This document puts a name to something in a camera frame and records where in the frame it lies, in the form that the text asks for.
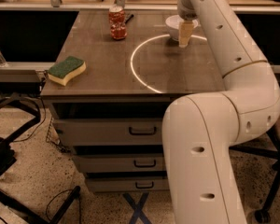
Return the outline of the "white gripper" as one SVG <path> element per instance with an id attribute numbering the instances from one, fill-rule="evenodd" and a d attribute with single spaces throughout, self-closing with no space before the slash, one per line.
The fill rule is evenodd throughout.
<path id="1" fill-rule="evenodd" d="M 190 0 L 177 0 L 177 13 L 185 21 L 179 23 L 178 42 L 180 48 L 185 48 L 193 33 L 192 20 L 197 18 L 194 7 Z"/>

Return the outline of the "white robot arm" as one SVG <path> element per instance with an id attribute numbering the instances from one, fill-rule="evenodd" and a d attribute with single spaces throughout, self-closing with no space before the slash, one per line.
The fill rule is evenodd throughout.
<path id="1" fill-rule="evenodd" d="M 280 89 L 267 59 L 226 0 L 178 0 L 198 17 L 224 91 L 180 97 L 162 121 L 175 224 L 246 224 L 229 148 L 266 133 L 280 116 Z"/>

